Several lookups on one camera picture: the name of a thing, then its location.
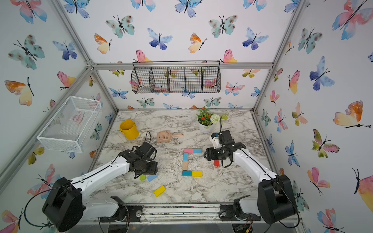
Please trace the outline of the pale blue building block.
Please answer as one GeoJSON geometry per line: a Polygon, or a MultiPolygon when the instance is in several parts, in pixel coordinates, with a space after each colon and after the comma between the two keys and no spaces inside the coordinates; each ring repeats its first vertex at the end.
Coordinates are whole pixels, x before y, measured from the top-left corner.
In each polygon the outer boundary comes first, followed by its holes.
{"type": "Polygon", "coordinates": [[[157,177],[158,177],[158,174],[156,174],[156,175],[149,175],[149,176],[147,177],[147,180],[148,180],[149,182],[151,182],[151,181],[155,180],[157,177]]]}

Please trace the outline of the small yellow building block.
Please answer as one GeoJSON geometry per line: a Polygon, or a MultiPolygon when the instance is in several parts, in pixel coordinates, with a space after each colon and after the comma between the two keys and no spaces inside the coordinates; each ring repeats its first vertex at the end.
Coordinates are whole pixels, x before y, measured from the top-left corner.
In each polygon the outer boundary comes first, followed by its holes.
{"type": "Polygon", "coordinates": [[[203,171],[192,171],[192,177],[203,177],[203,171]]]}

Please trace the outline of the light blue building block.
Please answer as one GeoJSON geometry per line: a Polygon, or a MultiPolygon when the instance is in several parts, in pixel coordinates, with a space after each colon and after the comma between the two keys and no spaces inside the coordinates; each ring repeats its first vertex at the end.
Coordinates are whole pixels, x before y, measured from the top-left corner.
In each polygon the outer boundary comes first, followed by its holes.
{"type": "Polygon", "coordinates": [[[183,155],[183,161],[188,161],[188,159],[189,159],[189,153],[184,153],[184,155],[183,155]]]}

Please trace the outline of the natural wood building block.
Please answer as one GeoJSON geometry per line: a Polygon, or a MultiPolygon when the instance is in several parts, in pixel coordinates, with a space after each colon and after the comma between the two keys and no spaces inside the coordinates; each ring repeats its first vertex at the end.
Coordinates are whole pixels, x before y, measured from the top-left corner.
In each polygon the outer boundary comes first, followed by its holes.
{"type": "Polygon", "coordinates": [[[188,170],[188,161],[183,161],[183,171],[188,170]]]}

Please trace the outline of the teal building block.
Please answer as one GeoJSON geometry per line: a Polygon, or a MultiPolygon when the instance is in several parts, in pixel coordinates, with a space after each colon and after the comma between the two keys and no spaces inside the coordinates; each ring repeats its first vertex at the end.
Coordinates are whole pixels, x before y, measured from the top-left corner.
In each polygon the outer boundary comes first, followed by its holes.
{"type": "Polygon", "coordinates": [[[191,171],[191,170],[183,170],[182,171],[182,176],[184,176],[184,177],[192,177],[193,176],[193,171],[191,171]]]}

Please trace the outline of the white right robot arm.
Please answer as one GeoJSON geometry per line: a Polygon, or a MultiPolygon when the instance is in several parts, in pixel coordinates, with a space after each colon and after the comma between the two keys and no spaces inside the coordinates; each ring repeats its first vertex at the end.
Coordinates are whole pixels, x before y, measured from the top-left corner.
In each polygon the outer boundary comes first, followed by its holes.
{"type": "Polygon", "coordinates": [[[257,197],[244,196],[234,200],[231,214],[238,220],[259,216],[267,224],[274,224],[293,215],[299,215],[292,184],[286,175],[278,175],[252,156],[241,142],[235,142],[230,131],[213,133],[213,146],[206,149],[204,158],[208,161],[229,160],[239,165],[258,185],[257,197]]]}

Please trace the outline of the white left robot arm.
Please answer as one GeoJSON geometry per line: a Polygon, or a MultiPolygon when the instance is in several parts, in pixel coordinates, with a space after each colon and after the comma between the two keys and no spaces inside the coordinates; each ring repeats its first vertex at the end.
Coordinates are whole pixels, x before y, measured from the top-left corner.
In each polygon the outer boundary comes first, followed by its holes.
{"type": "Polygon", "coordinates": [[[130,223],[130,211],[117,196],[109,201],[87,201],[87,198],[109,181],[133,172],[134,178],[155,175],[157,150],[148,142],[120,152],[114,160],[71,180],[60,178],[54,182],[42,208],[51,224],[59,232],[66,232],[82,220],[107,218],[110,222],[130,223]]]}

